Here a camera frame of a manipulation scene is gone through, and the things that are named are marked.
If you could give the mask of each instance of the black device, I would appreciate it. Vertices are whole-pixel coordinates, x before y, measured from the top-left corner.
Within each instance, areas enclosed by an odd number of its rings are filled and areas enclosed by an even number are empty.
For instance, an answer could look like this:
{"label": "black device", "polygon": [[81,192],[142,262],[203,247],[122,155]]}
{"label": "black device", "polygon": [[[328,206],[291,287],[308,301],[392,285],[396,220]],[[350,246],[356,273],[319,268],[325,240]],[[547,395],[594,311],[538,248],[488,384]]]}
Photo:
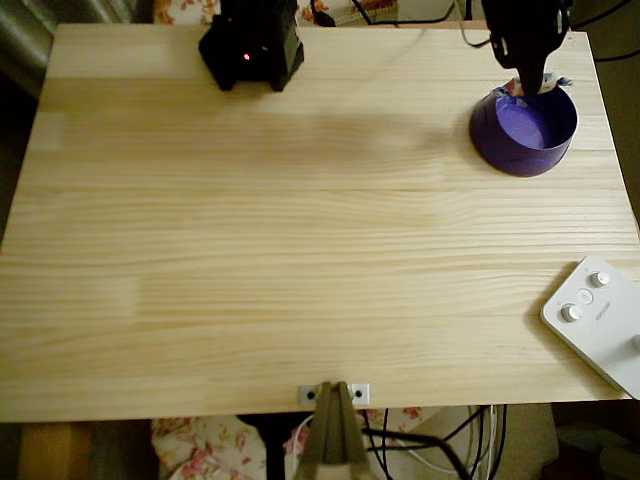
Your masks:
{"label": "black device", "polygon": [[540,90],[547,56],[569,29],[572,0],[482,0],[491,46],[504,68],[516,68],[525,95]]}
{"label": "black device", "polygon": [[296,0],[222,0],[198,48],[221,90],[231,90],[236,80],[284,89],[304,60],[297,8]]}

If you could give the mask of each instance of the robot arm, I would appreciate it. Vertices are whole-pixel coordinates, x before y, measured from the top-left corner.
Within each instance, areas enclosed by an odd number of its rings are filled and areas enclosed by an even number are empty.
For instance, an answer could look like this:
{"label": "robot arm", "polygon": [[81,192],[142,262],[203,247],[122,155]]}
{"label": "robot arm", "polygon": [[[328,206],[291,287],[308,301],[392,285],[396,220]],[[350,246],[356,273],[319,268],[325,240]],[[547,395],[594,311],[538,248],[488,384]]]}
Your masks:
{"label": "robot arm", "polygon": [[540,90],[547,56],[569,29],[567,0],[482,0],[491,47],[504,68],[516,68],[525,95]]}

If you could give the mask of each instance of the white button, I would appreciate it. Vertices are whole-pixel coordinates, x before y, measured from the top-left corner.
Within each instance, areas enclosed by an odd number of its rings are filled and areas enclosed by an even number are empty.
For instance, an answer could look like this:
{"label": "white button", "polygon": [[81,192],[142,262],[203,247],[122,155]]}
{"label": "white button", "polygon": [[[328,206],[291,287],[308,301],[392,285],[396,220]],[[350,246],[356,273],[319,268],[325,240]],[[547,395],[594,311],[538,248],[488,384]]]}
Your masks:
{"label": "white button", "polygon": [[567,303],[562,307],[562,318],[567,322],[575,322],[582,317],[582,309],[573,303]]}
{"label": "white button", "polygon": [[611,283],[611,277],[607,272],[592,273],[589,277],[594,287],[606,287]]}
{"label": "white button", "polygon": [[593,303],[593,294],[586,288],[578,290],[578,300],[585,305],[591,305]]}

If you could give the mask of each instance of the white cable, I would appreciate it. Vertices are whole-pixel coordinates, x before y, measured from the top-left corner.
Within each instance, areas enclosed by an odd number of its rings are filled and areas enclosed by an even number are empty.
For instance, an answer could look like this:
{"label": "white cable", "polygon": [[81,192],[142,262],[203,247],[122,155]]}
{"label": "white cable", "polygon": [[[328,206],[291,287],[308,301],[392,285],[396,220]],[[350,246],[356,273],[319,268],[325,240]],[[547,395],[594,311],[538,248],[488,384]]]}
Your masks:
{"label": "white cable", "polygon": [[297,446],[298,446],[298,439],[300,438],[300,432],[302,432],[302,429],[304,428],[304,426],[307,423],[309,423],[312,418],[313,418],[313,414],[305,418],[304,421],[300,425],[298,425],[298,428],[296,429],[296,433],[293,435],[293,448],[292,448],[293,454],[291,455],[291,478],[295,476],[296,470],[298,469]]}
{"label": "white cable", "polygon": [[[402,440],[396,440],[396,442],[398,442],[403,447],[407,446]],[[484,453],[480,457],[480,460],[478,461],[478,469],[482,465],[482,462],[484,462],[485,458],[487,458],[487,455],[489,455],[490,450],[491,449],[489,447],[487,447],[487,449],[484,451]],[[443,468],[443,467],[440,467],[438,465],[434,465],[429,460],[427,460],[426,458],[424,458],[423,456],[418,454],[418,452],[416,452],[415,450],[407,450],[407,453],[409,455],[411,455],[413,458],[415,458],[416,460],[418,460],[420,463],[422,463],[422,464],[426,465],[427,467],[435,470],[436,472],[444,473],[444,474],[447,474],[447,475],[457,475],[458,474],[458,472],[455,471],[455,470],[450,470],[448,468]],[[466,467],[468,472],[471,472],[471,470],[473,469],[473,464],[465,465],[465,467]]]}
{"label": "white cable", "polygon": [[498,422],[498,418],[496,416],[496,407],[495,405],[491,405],[489,407],[489,423],[490,423],[491,433],[489,434],[489,457],[487,458],[487,475],[485,477],[487,480],[489,480],[489,476],[491,475],[491,463],[493,461],[493,448],[496,443],[497,422]]}

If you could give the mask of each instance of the metal bracket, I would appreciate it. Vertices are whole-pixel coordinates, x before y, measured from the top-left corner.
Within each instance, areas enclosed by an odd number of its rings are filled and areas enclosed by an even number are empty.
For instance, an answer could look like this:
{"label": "metal bracket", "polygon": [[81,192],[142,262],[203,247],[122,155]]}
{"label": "metal bracket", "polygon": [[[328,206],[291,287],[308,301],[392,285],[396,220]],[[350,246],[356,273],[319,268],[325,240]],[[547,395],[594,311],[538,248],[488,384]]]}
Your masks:
{"label": "metal bracket", "polygon": [[[298,387],[298,403],[302,407],[315,407],[322,385],[303,385]],[[368,383],[350,383],[347,385],[351,403],[355,407],[371,403],[371,386]]]}

